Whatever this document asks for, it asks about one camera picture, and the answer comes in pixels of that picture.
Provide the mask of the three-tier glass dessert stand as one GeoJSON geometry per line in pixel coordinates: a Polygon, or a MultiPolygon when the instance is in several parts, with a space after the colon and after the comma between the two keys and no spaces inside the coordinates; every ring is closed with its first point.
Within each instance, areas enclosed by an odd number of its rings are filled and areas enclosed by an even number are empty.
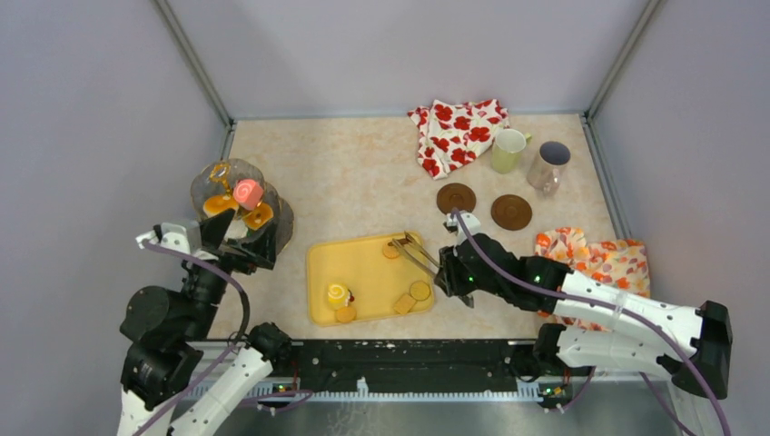
{"type": "Polygon", "coordinates": [[[280,254],[293,236],[294,211],[262,171],[243,159],[220,160],[192,180],[190,196],[202,218],[234,212],[225,242],[249,255],[280,254]]]}

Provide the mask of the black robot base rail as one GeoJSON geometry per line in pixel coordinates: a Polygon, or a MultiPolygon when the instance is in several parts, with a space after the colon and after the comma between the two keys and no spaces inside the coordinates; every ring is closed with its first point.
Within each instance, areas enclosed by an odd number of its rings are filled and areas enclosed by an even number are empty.
{"type": "Polygon", "coordinates": [[[265,352],[273,378],[313,392],[354,392],[365,382],[372,393],[482,393],[514,391],[524,382],[582,377],[539,359],[532,341],[465,340],[278,340],[247,341],[265,352]]]}

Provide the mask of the orange glazed donut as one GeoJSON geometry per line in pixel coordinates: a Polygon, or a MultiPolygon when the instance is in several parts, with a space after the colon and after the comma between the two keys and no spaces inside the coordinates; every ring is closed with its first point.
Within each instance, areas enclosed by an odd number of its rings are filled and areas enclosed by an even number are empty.
{"type": "Polygon", "coordinates": [[[266,202],[259,203],[252,211],[246,213],[242,220],[251,231],[257,231],[266,225],[274,216],[273,209],[266,202]]]}
{"type": "Polygon", "coordinates": [[[238,212],[240,205],[230,194],[216,194],[204,201],[202,210],[204,215],[209,218],[227,210],[238,212]]]}

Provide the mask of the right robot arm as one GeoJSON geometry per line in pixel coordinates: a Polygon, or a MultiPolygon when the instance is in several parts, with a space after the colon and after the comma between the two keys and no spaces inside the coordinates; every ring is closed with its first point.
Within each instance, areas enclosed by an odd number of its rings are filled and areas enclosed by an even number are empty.
{"type": "Polygon", "coordinates": [[[693,306],[648,299],[541,256],[517,257],[484,233],[439,250],[435,283],[471,302],[487,292],[527,312],[594,322],[600,331],[548,323],[532,350],[535,367],[607,367],[667,377],[691,394],[726,399],[733,334],[719,302],[693,306]]]}

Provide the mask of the metal serving tongs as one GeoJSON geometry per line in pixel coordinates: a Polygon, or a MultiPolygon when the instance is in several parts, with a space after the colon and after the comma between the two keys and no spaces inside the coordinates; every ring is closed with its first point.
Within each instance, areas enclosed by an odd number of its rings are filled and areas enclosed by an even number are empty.
{"type": "Polygon", "coordinates": [[[402,236],[391,239],[388,246],[394,248],[397,254],[421,269],[430,279],[436,277],[439,268],[438,260],[411,233],[405,232],[402,236]]]}

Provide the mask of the pink swirl roll cake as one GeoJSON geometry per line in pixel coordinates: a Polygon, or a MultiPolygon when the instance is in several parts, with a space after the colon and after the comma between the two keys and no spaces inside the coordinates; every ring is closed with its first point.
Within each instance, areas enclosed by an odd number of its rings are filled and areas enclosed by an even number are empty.
{"type": "Polygon", "coordinates": [[[254,179],[241,179],[233,188],[232,196],[243,209],[252,211],[262,202],[264,189],[254,179]]]}

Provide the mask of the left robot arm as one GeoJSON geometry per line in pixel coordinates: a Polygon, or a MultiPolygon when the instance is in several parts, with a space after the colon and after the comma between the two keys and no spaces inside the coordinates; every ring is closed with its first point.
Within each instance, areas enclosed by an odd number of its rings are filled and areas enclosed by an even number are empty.
{"type": "Polygon", "coordinates": [[[291,364],[291,338],[272,322],[248,326],[251,306],[232,273],[272,269],[291,237],[291,223],[270,218],[243,238],[227,232],[228,209],[201,221],[159,223],[137,236],[140,248],[181,260],[179,291],[145,286],[127,304],[120,325],[130,340],[120,383],[120,435],[212,435],[246,394],[291,364]],[[242,320],[225,351],[199,375],[203,351],[193,347],[213,325],[222,297],[233,287],[242,320]]]}

